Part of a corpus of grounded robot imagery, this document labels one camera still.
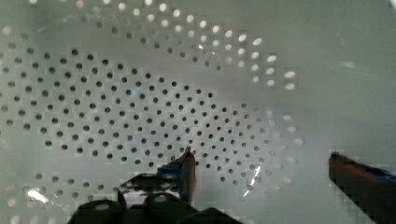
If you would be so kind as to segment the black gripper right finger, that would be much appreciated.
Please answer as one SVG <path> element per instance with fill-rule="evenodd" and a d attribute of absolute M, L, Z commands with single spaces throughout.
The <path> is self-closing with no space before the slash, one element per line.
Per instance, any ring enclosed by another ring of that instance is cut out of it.
<path fill-rule="evenodd" d="M 329 178 L 375 224 L 395 224 L 394 175 L 332 152 Z"/>

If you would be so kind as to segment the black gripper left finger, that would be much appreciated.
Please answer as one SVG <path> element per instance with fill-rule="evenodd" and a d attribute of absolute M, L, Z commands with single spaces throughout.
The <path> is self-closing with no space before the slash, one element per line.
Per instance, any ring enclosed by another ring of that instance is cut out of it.
<path fill-rule="evenodd" d="M 67 224 L 242 224 L 209 207 L 193 207 L 195 157 L 189 147 L 173 161 L 121 184 L 117 199 L 79 206 Z"/>

